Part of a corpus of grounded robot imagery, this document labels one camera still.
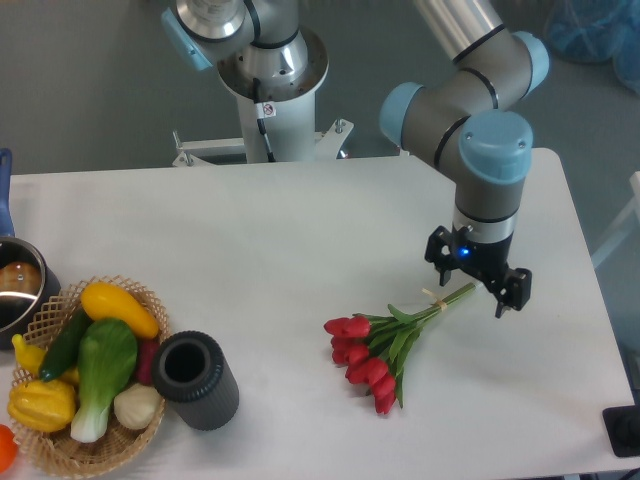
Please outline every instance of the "woven basket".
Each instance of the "woven basket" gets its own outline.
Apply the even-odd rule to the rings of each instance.
[[[170,336],[166,310],[153,292],[128,278],[93,277],[62,290],[59,296],[51,297],[29,324],[24,335],[26,343],[48,348],[80,305],[80,294],[84,288],[95,282],[123,287],[156,318],[160,326],[160,342]],[[29,372],[18,367],[13,372],[12,386],[32,379]],[[36,467],[53,476],[89,478],[110,472],[138,455],[155,435],[164,408],[165,401],[162,399],[149,426],[136,431],[120,425],[112,412],[106,434],[97,442],[89,444],[73,440],[70,437],[70,427],[60,432],[42,433],[14,421],[12,429],[20,451]]]

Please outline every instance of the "blue pot handle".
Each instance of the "blue pot handle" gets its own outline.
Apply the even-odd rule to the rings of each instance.
[[[11,150],[0,149],[0,237],[15,237],[9,212],[9,186],[11,185]]]

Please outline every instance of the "yellow squash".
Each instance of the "yellow squash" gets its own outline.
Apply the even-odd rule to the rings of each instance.
[[[16,362],[34,377],[38,376],[38,370],[44,359],[45,351],[35,345],[27,345],[22,335],[14,335],[11,337],[11,343],[16,352]],[[60,377],[60,380],[72,385],[80,383],[80,375],[76,367],[69,368]]]
[[[118,318],[129,325],[136,337],[144,340],[158,335],[156,319],[122,287],[104,282],[92,283],[80,295],[80,302],[92,320]]]

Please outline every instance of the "black cylinder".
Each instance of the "black cylinder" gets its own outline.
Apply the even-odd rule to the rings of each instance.
[[[222,349],[202,332],[180,332],[153,358],[153,384],[187,425],[215,430],[238,409],[240,393]]]

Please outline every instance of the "cooking pot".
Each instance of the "cooking pot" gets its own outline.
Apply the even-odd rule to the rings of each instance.
[[[25,333],[43,303],[60,292],[60,282],[42,254],[15,237],[9,212],[11,151],[0,149],[0,350]]]

